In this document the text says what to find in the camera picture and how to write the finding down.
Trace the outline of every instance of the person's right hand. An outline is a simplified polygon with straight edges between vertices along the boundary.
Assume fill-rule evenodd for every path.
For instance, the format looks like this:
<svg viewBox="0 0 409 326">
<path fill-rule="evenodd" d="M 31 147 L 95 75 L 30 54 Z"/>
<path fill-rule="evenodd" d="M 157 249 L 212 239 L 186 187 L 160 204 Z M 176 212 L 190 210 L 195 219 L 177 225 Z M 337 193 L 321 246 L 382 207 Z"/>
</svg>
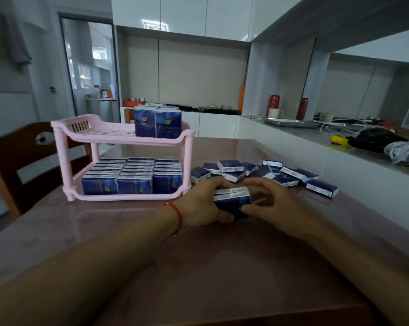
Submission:
<svg viewBox="0 0 409 326">
<path fill-rule="evenodd" d="M 266 178 L 249 178 L 247 186 L 258 186 L 264 199 L 257 205 L 243 205 L 241 211 L 251 217 L 269 222 L 288 235 L 303 239 L 313 231 L 316 219 L 305 204 L 288 188 Z"/>
</svg>

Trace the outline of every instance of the red string bracelet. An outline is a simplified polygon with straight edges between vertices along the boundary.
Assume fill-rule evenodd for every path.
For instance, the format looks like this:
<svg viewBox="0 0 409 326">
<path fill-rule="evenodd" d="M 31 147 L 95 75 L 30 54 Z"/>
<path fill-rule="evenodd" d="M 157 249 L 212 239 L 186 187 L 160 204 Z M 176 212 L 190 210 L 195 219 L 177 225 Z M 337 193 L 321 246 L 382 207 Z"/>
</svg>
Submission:
<svg viewBox="0 0 409 326">
<path fill-rule="evenodd" d="M 177 208 L 177 206 L 171 202 L 166 202 L 165 205 L 173 207 L 177 213 L 177 219 L 179 221 L 179 225 L 177 226 L 177 230 L 173 233 L 173 235 L 177 235 L 180 229 L 182 228 L 182 223 L 183 223 L 182 213 L 180 212 L 179 208 Z"/>
</svg>

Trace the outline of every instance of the dining table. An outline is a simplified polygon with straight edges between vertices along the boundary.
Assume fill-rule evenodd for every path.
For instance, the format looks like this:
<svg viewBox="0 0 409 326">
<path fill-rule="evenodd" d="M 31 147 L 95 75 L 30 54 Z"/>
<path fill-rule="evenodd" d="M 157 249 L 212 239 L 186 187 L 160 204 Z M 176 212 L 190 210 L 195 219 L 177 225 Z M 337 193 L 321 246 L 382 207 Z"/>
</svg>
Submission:
<svg viewBox="0 0 409 326">
<path fill-rule="evenodd" d="M 103 156 L 179 158 L 180 146 L 114 145 Z M 192 168 L 232 159 L 296 166 L 255 140 L 194 137 Z M 331 199 L 300 185 L 289 190 L 354 244 L 409 272 L 409 231 L 345 192 Z M 163 202 L 69 202 L 58 187 L 0 232 L 0 286 L 69 247 L 146 217 Z M 93 325 L 366 326 L 379 320 L 369 299 L 308 244 L 245 218 L 165 239 Z"/>
</svg>

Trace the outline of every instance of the chair backrest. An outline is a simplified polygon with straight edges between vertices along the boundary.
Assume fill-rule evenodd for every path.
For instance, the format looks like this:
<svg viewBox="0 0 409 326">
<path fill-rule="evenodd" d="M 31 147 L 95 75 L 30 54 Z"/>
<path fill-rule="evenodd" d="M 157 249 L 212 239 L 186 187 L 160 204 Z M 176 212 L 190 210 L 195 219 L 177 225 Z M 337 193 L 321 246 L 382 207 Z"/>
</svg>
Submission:
<svg viewBox="0 0 409 326">
<path fill-rule="evenodd" d="M 54 140 L 37 141 L 37 137 L 43 132 L 53 133 L 49 122 L 31 123 L 0 137 L 0 192 L 10 212 L 15 216 L 24 214 L 62 183 L 59 167 L 48 170 L 24 184 L 17 174 L 17 170 L 56 153 Z M 80 145 L 85 143 L 68 140 L 69 148 Z M 73 173 L 77 173 L 90 162 L 90 156 L 73 160 Z"/>
</svg>

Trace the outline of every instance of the pink plastic shelf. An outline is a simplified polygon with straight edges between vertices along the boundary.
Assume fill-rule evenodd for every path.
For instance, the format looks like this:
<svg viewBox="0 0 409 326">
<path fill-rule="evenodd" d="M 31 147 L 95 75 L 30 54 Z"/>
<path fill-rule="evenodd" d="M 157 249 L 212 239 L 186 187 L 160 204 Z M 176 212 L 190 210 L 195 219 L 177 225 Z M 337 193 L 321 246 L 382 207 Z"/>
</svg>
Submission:
<svg viewBox="0 0 409 326">
<path fill-rule="evenodd" d="M 86 201 L 115 200 L 170 200 L 186 193 L 191 188 L 192 141 L 195 131 L 182 121 L 182 133 L 176 139 L 151 137 L 136 137 L 135 125 L 127 123 L 110 123 L 100 120 L 98 115 L 87 114 L 64 120 L 51 122 L 54 133 L 58 158 L 60 160 L 63 178 L 63 190 L 69 201 L 75 199 Z M 73 177 L 71 163 L 68 157 L 67 136 L 77 142 L 91 143 L 93 162 Z M 86 196 L 83 194 L 81 180 L 87 171 L 100 160 L 99 143 L 135 144 L 152 146 L 183 145 L 180 160 L 183 165 L 183 183 L 172 194 L 113 194 Z"/>
</svg>

